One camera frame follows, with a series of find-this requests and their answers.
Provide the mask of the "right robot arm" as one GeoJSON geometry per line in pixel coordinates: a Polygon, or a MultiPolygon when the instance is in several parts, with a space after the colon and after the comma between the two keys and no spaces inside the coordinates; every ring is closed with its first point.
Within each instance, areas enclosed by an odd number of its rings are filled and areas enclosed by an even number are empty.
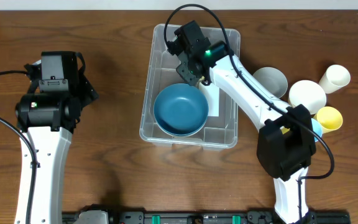
{"type": "Polygon", "coordinates": [[[167,50],[180,60],[177,72],[189,85],[199,80],[227,93],[259,132],[257,158],[273,177],[275,213],[283,223],[306,223],[304,181],[316,152],[310,112],[292,108],[269,93],[241,64],[228,39],[212,44],[201,27],[191,21],[167,41],[167,50]]]}

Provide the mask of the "grey small bowl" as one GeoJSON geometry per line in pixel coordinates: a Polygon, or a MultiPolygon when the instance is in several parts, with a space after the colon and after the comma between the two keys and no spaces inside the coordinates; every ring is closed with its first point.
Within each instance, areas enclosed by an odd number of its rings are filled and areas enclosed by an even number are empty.
{"type": "Polygon", "coordinates": [[[287,92],[287,78],[276,68],[260,68],[253,74],[253,77],[277,98],[281,98],[287,92]]]}

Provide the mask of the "cream cup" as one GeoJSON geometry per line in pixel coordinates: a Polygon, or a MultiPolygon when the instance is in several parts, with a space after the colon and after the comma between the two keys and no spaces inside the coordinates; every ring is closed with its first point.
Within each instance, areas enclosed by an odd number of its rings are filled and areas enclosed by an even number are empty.
{"type": "Polygon", "coordinates": [[[320,79],[319,86],[326,94],[330,94],[345,87],[350,81],[351,74],[347,68],[342,65],[331,65],[320,79]]]}

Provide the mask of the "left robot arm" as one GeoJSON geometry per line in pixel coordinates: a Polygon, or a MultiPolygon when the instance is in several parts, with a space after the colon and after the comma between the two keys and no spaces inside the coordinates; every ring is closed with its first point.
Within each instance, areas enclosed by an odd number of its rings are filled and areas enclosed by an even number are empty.
{"type": "Polygon", "coordinates": [[[31,84],[15,108],[22,151],[15,222],[61,223],[72,135],[83,108],[99,96],[79,52],[42,52],[25,68],[31,84]]]}

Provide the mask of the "yellow small bowl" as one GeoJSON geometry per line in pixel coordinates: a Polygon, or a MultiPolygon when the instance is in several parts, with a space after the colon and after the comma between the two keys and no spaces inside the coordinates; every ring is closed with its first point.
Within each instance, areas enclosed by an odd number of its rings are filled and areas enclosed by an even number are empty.
{"type": "Polygon", "coordinates": [[[282,128],[281,129],[281,131],[282,131],[282,134],[285,134],[285,133],[287,133],[287,132],[289,132],[289,128],[282,128]]]}

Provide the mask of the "white small bowl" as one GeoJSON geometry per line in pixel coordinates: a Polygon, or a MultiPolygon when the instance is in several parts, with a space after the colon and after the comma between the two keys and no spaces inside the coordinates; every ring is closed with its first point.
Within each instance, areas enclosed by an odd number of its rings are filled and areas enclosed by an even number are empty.
{"type": "Polygon", "coordinates": [[[316,114],[326,106],[327,98],[324,90],[317,83],[301,80],[291,86],[288,102],[292,107],[303,105],[310,114],[316,114]]]}

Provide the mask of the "light blue cup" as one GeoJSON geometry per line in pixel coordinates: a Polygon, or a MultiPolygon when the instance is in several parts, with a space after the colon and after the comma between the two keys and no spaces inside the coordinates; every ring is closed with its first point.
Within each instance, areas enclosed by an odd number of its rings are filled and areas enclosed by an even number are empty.
{"type": "Polygon", "coordinates": [[[311,119],[313,131],[321,138],[323,135],[323,128],[320,123],[314,118],[311,119]]]}

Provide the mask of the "dark blue bowl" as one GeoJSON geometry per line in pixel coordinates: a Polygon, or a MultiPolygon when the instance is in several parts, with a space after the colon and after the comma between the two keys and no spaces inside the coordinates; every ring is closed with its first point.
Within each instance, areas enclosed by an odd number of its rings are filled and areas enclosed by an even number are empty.
{"type": "Polygon", "coordinates": [[[206,124],[208,112],[205,95],[184,83],[164,88],[154,102],[155,122],[171,136],[194,135],[206,124]]]}

